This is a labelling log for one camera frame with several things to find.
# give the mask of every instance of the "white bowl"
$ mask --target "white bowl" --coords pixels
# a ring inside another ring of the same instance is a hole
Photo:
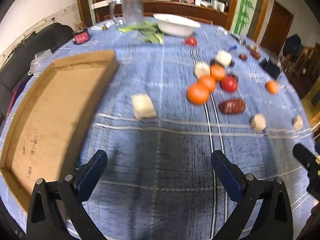
[[[190,36],[200,23],[174,14],[155,13],[159,29],[174,36]]]

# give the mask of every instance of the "green leafy vegetable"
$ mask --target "green leafy vegetable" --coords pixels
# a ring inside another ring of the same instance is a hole
[[[145,21],[142,25],[130,25],[125,28],[119,28],[119,31],[123,33],[132,32],[139,30],[144,38],[141,39],[143,42],[160,43],[163,44],[164,33],[159,29],[158,24]]]

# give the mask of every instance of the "person's hand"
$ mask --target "person's hand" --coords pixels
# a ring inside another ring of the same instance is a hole
[[[309,227],[311,226],[312,222],[315,220],[315,218],[317,217],[317,215],[319,213],[320,213],[320,203],[318,203],[316,206],[314,206],[311,209],[311,215],[307,219],[306,225],[301,230],[300,235],[298,236],[297,240],[299,240],[299,238],[309,229]]]

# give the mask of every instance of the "wooden counter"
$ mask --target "wooden counter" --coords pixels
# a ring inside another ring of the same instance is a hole
[[[98,22],[110,19],[109,8],[110,6],[95,9],[96,19]],[[209,7],[207,8],[204,6],[196,6],[194,4],[175,1],[144,1],[144,16],[153,16],[154,13],[181,15],[198,22],[221,25],[224,28],[228,28],[228,13],[221,13]],[[116,5],[115,15],[116,17],[122,16],[121,5]]]

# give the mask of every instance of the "metal screw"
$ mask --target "metal screw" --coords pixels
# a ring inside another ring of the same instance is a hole
[[[72,180],[72,178],[73,178],[73,176],[72,176],[71,174],[69,174],[69,175],[66,175],[66,176],[64,177],[64,180],[65,180],[65,181],[70,181],[70,180]]]
[[[252,174],[247,174],[245,176],[245,178],[248,180],[248,181],[253,181],[254,180],[254,176]]]
[[[276,182],[278,182],[279,184],[282,184],[283,183],[283,179],[281,179],[281,178],[276,178]]]
[[[43,182],[43,179],[39,178],[36,180],[36,184],[40,185]]]

